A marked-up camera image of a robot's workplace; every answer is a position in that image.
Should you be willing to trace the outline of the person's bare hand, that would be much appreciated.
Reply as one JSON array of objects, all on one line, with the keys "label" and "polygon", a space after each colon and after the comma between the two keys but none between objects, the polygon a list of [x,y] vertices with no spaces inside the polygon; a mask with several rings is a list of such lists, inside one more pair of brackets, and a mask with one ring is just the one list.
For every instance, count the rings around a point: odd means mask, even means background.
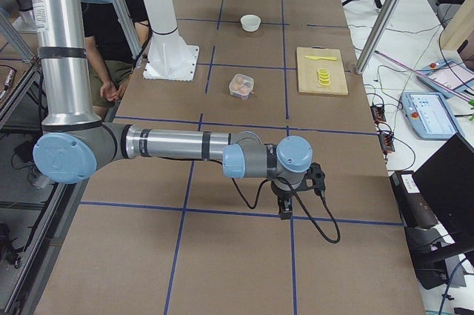
[{"label": "person's bare hand", "polygon": [[121,98],[120,91],[116,89],[116,86],[111,81],[104,82],[99,92],[100,96],[109,102],[116,102]]}]

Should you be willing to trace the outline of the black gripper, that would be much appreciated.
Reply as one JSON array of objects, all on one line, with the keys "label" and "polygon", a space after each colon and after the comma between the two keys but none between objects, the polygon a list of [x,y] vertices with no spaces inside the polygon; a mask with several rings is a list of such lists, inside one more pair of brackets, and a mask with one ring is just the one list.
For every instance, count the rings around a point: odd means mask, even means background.
[{"label": "black gripper", "polygon": [[280,219],[291,219],[293,216],[293,192],[287,185],[282,187],[277,182],[271,182],[271,190],[276,195],[278,203],[278,216]]}]

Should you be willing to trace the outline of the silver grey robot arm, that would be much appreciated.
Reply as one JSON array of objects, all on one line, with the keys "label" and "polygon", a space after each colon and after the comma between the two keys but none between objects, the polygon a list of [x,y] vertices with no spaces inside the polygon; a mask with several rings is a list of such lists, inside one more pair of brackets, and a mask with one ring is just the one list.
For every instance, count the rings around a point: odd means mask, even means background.
[{"label": "silver grey robot arm", "polygon": [[270,184],[282,219],[292,216],[300,192],[322,191],[310,143],[299,136],[273,145],[251,132],[154,130],[103,122],[92,106],[81,10],[86,1],[32,0],[48,106],[33,158],[44,175],[75,184],[111,162],[138,156],[211,161],[231,179],[259,178]]}]

